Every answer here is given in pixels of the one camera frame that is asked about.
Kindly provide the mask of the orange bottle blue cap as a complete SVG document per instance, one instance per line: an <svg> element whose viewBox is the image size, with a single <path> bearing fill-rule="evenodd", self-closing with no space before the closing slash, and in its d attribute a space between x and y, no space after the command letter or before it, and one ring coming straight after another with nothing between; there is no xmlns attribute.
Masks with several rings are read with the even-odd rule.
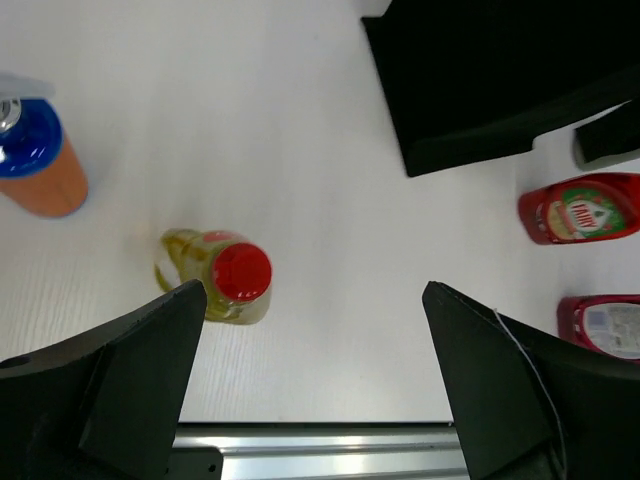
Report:
<svg viewBox="0 0 640 480"><path fill-rule="evenodd" d="M45 81L1 74L1 194L46 218L65 217L89 186Z"/></svg>

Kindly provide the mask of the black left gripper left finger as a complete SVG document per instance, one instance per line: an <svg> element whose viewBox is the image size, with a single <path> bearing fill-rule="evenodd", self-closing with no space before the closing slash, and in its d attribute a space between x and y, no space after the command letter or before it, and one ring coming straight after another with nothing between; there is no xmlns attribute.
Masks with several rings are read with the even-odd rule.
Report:
<svg viewBox="0 0 640 480"><path fill-rule="evenodd" d="M1 363L4 479L161 479L204 323L191 280Z"/></svg>

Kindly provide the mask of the yellow soap bottle red cap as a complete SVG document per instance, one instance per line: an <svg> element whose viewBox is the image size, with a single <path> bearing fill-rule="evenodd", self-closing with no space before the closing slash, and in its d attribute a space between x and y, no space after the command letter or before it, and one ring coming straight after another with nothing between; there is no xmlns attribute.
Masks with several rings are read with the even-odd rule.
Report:
<svg viewBox="0 0 640 480"><path fill-rule="evenodd" d="M159 239L154 274L168 292L200 281L207 296L205 319L233 325L261 321L270 306L273 268L267 254L230 231L169 229Z"/></svg>

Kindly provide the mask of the dark red soap bottle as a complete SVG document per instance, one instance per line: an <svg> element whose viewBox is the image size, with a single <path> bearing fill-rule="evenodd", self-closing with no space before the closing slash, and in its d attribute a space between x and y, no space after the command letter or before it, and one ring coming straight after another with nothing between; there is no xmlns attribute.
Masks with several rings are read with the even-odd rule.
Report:
<svg viewBox="0 0 640 480"><path fill-rule="evenodd" d="M639 362L639 295L564 297L558 304L561 339L632 363Z"/></svg>

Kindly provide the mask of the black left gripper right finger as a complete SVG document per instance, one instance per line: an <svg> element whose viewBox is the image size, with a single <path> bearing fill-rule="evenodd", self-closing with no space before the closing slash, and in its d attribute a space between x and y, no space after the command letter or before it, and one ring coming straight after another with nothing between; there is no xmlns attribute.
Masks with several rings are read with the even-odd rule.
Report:
<svg viewBox="0 0 640 480"><path fill-rule="evenodd" d="M638 365L441 282L422 303L471 478L638 478Z"/></svg>

